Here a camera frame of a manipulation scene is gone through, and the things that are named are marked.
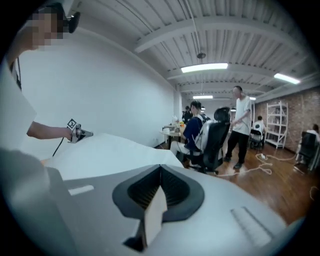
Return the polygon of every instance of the brick wall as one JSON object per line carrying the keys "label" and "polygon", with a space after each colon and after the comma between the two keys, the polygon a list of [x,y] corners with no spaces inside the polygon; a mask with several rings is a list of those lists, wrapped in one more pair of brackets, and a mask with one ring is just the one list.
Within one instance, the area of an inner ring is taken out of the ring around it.
{"label": "brick wall", "polygon": [[267,125],[267,103],[276,104],[279,101],[288,103],[289,111],[288,132],[290,136],[287,135],[284,146],[295,152],[301,132],[312,129],[313,124],[320,126],[320,86],[255,104],[255,120],[258,116],[262,116]]}

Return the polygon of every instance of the ceiling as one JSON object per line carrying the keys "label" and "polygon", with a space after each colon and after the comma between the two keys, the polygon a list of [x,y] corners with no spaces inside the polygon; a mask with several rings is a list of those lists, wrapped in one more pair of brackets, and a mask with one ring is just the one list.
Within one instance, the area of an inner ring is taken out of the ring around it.
{"label": "ceiling", "polygon": [[[185,99],[201,93],[232,98],[234,86],[263,98],[287,82],[318,76],[295,23],[265,0],[81,0],[80,27],[95,30],[147,62]],[[206,57],[198,59],[203,52]],[[227,69],[182,73],[180,68],[228,63]]]}

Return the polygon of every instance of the black office chair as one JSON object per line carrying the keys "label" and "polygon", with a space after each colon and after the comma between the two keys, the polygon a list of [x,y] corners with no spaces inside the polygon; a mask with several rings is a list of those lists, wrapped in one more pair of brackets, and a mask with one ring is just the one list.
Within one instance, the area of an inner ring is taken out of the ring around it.
{"label": "black office chair", "polygon": [[200,167],[192,168],[204,174],[207,172],[218,174],[216,168],[223,163],[222,147],[230,127],[230,108],[222,107],[217,109],[214,113],[214,119],[217,122],[209,121],[208,123],[208,134],[203,153],[197,155],[199,150],[196,150],[191,151],[190,155],[186,155],[192,164],[200,165]]}
{"label": "black office chair", "polygon": [[316,135],[306,132],[301,141],[299,155],[304,156],[306,161],[310,161],[315,156]]}
{"label": "black office chair", "polygon": [[263,136],[259,130],[250,131],[250,149],[260,150],[262,148]]}

